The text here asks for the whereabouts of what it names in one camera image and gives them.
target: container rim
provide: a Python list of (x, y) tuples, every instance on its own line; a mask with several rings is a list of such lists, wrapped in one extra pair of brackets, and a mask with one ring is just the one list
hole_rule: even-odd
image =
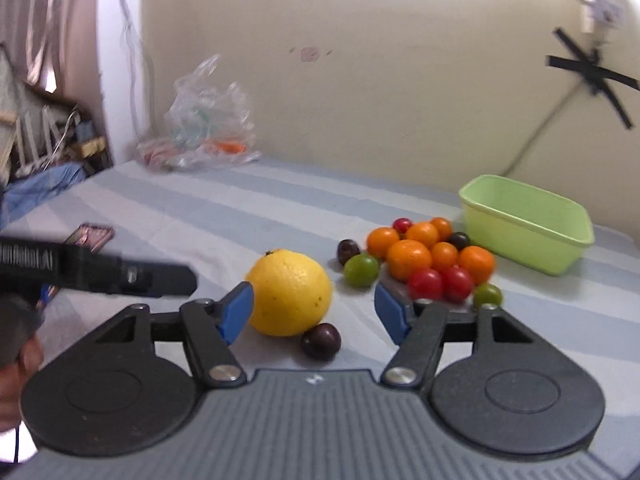
[[(472, 186), (473, 184), (477, 183), (480, 180), (487, 180), (487, 179), (491, 179), (491, 180), (508, 180), (509, 182), (514, 182), (516, 183), (518, 186), (521, 187), (528, 187), (529, 189), (535, 189), (537, 191), (541, 191), (543, 193), (547, 193), (549, 195), (553, 195), (553, 196), (557, 196), (559, 198), (561, 198), (562, 200), (565, 200), (567, 202), (571, 202), (572, 204), (575, 204), (578, 208), (580, 208), (582, 210), (582, 212), (584, 213), (586, 219), (589, 221), (589, 235), (587, 236), (587, 238), (585, 239), (578, 239), (578, 238), (573, 238), (571, 236), (559, 233), (558, 231), (554, 231), (553, 229), (549, 229), (547, 227), (542, 227), (538, 224), (534, 224), (533, 222), (530, 222), (528, 220), (524, 220), (522, 218), (518, 218), (517, 216), (514, 215), (510, 215), (508, 213), (505, 213), (504, 211), (500, 211), (499, 209), (475, 202), (473, 200), (469, 200), (468, 198), (466, 198), (464, 196), (464, 193), (467, 192)], [(530, 229), (531, 231), (534, 232), (538, 232), (539, 234), (542, 235), (546, 235), (549, 236), (551, 238), (555, 238), (557, 240), (560, 240), (562, 242), (568, 242), (571, 245), (580, 247), (580, 248), (588, 248), (591, 247), (594, 242), (595, 242), (595, 236), (593, 234), (593, 222), (591, 221), (591, 217), (589, 216), (588, 211), (585, 209), (585, 207), (581, 204), (578, 204), (576, 201), (571, 200), (570, 198), (567, 198), (565, 196), (562, 195), (558, 195), (557, 193), (553, 193), (551, 191), (547, 191), (546, 189), (542, 189), (541, 187), (536, 187), (536, 186), (532, 186), (531, 184), (526, 184), (525, 182), (520, 182), (519, 180), (513, 180), (512, 178), (508, 178), (505, 176), (499, 176), (499, 175), (492, 175), (492, 174), (483, 174), (480, 176), (475, 177), (473, 180), (471, 180), (470, 182), (467, 182), (462, 188), (460, 188), (460, 191), (458, 192), (458, 196), (460, 197), (460, 201), (469, 206), (469, 207), (473, 207), (475, 209), (478, 209), (480, 211), (483, 211), (485, 213), (489, 213), (492, 214), (493, 216), (497, 216), (498, 218), (501, 218), (507, 222), (510, 222), (512, 224), (519, 224), (523, 227), (526, 227), (527, 229)]]

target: dark purple fruit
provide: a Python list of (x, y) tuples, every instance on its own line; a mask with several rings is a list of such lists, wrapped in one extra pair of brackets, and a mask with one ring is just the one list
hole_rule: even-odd
[(312, 359), (330, 361), (340, 351), (342, 338), (335, 326), (321, 323), (303, 333), (300, 346)]
[(447, 238), (447, 242), (453, 245), (458, 251), (461, 251), (465, 247), (469, 247), (469, 245), (471, 245), (469, 237), (462, 232), (453, 233), (449, 238)]
[(351, 260), (354, 256), (357, 256), (362, 251), (356, 242), (353, 240), (343, 240), (338, 244), (338, 251), (336, 257), (341, 266)]

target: human hand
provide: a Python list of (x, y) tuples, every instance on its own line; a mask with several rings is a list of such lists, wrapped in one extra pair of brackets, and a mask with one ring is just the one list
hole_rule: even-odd
[(24, 344), (15, 363), (0, 368), (0, 433), (20, 425), (20, 393), (43, 360), (42, 345), (34, 336)]

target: ribbed gray surface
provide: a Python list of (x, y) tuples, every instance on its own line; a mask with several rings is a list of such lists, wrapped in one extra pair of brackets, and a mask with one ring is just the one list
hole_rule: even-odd
[(262, 371), (209, 394), (154, 448), (108, 459), (38, 453), (12, 480), (614, 480), (587, 453), (544, 463), (496, 460), (431, 420), (420, 399), (368, 371)]

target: red tomato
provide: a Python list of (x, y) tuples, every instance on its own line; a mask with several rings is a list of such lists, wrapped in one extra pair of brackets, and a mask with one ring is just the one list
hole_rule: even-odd
[(418, 298), (440, 300), (442, 298), (442, 277), (437, 270), (416, 270), (407, 280), (406, 286), (412, 300), (418, 300)]
[(463, 303), (474, 290), (474, 279), (461, 267), (449, 267), (442, 271), (444, 297), (451, 303)]
[(391, 226), (393, 229), (398, 231), (401, 235), (403, 235), (406, 230), (411, 227), (414, 223), (411, 222), (408, 218), (399, 218), (394, 224)]

